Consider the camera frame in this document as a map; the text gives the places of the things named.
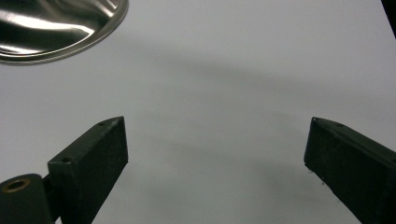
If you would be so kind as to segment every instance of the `white table surface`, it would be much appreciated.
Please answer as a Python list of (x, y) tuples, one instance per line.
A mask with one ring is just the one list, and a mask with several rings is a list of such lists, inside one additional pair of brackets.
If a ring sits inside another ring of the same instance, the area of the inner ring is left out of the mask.
[(395, 59), (379, 0), (134, 0), (91, 49), (0, 65), (0, 181), (123, 115), (93, 223), (359, 223), (304, 166), (310, 119), (395, 149)]

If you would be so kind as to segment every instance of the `shiny metal bowl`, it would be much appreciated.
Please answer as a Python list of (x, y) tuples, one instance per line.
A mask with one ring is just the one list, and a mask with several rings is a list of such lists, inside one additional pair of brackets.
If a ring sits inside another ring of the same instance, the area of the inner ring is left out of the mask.
[(2, 0), (0, 63), (59, 60), (96, 44), (121, 23), (128, 0)]

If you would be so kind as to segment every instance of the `screw hole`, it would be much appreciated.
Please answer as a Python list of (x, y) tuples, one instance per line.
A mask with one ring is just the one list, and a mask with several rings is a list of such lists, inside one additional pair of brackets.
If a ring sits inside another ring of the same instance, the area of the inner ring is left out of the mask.
[(12, 193), (21, 189), (26, 188), (30, 184), (29, 179), (14, 180), (3, 187), (3, 192)]
[(72, 161), (72, 159), (70, 157), (65, 157), (62, 159), (62, 162), (65, 162), (65, 163), (69, 163), (71, 161)]

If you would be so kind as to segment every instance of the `stainless steel bowl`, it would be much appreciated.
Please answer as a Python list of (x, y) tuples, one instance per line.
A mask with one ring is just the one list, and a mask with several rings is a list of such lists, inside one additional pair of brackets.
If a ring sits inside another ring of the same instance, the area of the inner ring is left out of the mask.
[(96, 44), (121, 23), (128, 0), (4, 0), (0, 62), (47, 63)]

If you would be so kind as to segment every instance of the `black plastic part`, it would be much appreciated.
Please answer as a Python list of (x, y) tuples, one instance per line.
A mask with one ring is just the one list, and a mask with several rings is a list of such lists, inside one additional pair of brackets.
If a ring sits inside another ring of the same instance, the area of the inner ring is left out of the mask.
[(396, 153), (347, 126), (313, 118), (305, 165), (361, 223), (396, 223)]
[(123, 117), (102, 121), (49, 161), (63, 224), (92, 223), (128, 162)]
[(52, 218), (40, 175), (20, 175), (0, 185), (1, 224), (50, 224)]
[(393, 34), (396, 37), (396, 1), (395, 0), (381, 0), (382, 6), (387, 13), (387, 17), (390, 23), (390, 27), (393, 30)]

